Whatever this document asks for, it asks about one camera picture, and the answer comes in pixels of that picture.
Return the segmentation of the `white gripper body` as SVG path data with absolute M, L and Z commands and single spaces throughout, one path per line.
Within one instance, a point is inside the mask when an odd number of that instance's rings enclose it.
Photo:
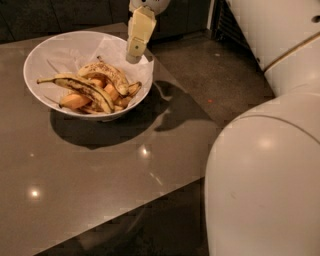
M 169 6 L 171 0 L 130 0 L 129 11 L 134 13 L 159 15 Z

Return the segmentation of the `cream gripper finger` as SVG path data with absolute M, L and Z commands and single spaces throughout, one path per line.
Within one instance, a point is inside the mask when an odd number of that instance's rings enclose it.
M 140 61 L 156 26 L 154 12 L 141 6 L 133 11 L 128 22 L 128 40 L 126 60 L 131 64 Z

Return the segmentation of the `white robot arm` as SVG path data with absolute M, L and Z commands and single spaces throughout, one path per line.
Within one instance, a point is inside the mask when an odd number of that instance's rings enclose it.
M 320 256 L 320 0 L 226 2 L 275 97 L 213 144 L 209 254 Z

